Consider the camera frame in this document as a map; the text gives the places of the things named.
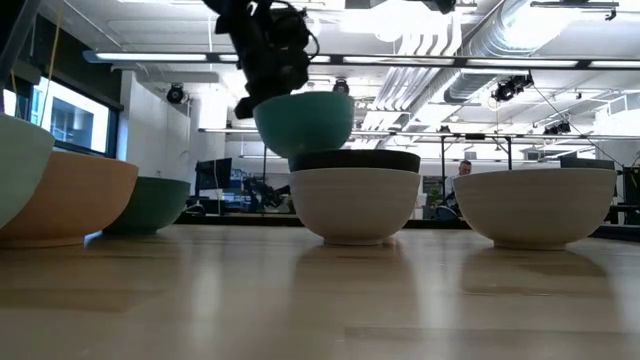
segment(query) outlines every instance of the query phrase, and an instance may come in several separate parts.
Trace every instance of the table surface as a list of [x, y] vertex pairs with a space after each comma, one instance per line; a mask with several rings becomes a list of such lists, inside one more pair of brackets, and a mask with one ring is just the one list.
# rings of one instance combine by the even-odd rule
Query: table surface
[[303, 228], [0, 251], [3, 359], [638, 359], [640, 246], [471, 231], [332, 248]]

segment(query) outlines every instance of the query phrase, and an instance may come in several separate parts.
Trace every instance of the black robotic arm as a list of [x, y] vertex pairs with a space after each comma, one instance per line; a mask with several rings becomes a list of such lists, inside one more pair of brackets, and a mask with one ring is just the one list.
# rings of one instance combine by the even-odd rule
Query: black robotic arm
[[[290, 94], [309, 80], [310, 57], [304, 49], [313, 35], [304, 22], [304, 10], [283, 0], [203, 1], [220, 15], [216, 34], [229, 34], [238, 54], [238, 68], [247, 79], [249, 97], [241, 99], [235, 109], [239, 119], [253, 117], [253, 108], [258, 104]], [[456, 2], [421, 1], [444, 14], [452, 11]], [[273, 3], [285, 7], [272, 9]]]

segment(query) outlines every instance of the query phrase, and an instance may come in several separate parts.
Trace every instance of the black bowl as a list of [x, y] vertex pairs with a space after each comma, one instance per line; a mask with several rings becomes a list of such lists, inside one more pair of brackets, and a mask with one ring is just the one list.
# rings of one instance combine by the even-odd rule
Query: black bowl
[[289, 171], [330, 168], [391, 169], [418, 173], [420, 157], [405, 151], [332, 150], [299, 155], [289, 159]]

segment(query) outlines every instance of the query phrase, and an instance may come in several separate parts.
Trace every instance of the ductwork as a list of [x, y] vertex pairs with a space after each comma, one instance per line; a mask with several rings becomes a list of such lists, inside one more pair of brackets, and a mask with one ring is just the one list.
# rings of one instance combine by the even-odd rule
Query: ductwork
[[[532, 8], [531, 1], [505, 0], [478, 33], [460, 49], [458, 55], [528, 57], [555, 38], [572, 20], [571, 13]], [[447, 86], [443, 99], [434, 101], [462, 104], [499, 75], [463, 73], [457, 69], [442, 70], [430, 83], [428, 93], [423, 94], [412, 106], [412, 113], [415, 114], [431, 101], [435, 93], [442, 90], [442, 86]]]

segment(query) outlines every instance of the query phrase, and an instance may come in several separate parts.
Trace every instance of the dark green bowl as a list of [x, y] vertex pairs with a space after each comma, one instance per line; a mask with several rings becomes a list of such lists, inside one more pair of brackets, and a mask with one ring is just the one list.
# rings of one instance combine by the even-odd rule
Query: dark green bowl
[[190, 188], [184, 181], [138, 177], [129, 204], [104, 233], [155, 234], [180, 216]]

